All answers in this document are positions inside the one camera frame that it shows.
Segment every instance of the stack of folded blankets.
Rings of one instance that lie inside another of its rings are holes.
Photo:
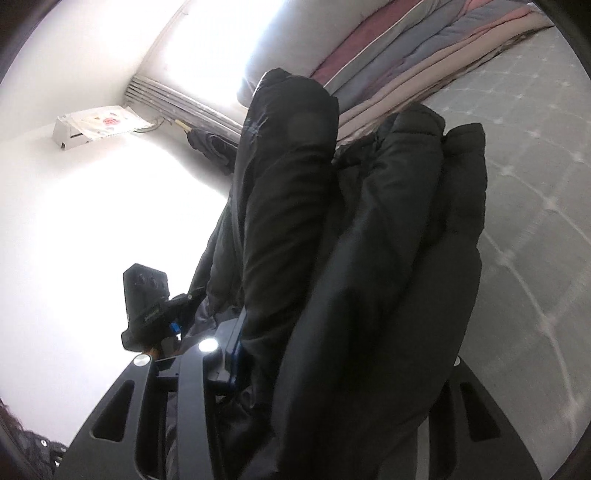
[[[276,67],[311,77],[339,99],[341,143],[552,26],[523,0],[330,4],[284,4],[258,41],[238,99],[248,106],[260,78]],[[343,15],[336,18],[339,8]]]

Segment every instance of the beige blanket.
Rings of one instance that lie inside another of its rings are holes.
[[[409,99],[521,33],[550,26],[552,23],[545,15],[532,12],[434,53],[399,75],[369,100],[344,112],[339,119],[338,140],[343,141],[350,136],[356,138],[363,132],[370,131],[377,119],[396,111]]]

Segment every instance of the gray bed sheet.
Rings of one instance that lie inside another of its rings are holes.
[[[461,356],[548,479],[591,420],[591,82],[551,28],[424,103],[487,133],[483,274]]]

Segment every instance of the white grid pattern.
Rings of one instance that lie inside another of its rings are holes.
[[[552,28],[424,103],[487,132],[483,275],[462,355],[547,479],[591,420],[591,83]]]

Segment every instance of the white wall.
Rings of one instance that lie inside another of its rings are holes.
[[[0,86],[0,141],[65,113],[120,104],[141,60],[182,4],[62,0],[25,43]]]
[[[134,356],[123,271],[158,268],[186,291],[229,178],[166,126],[67,152],[51,130],[0,142],[0,397],[69,443]]]

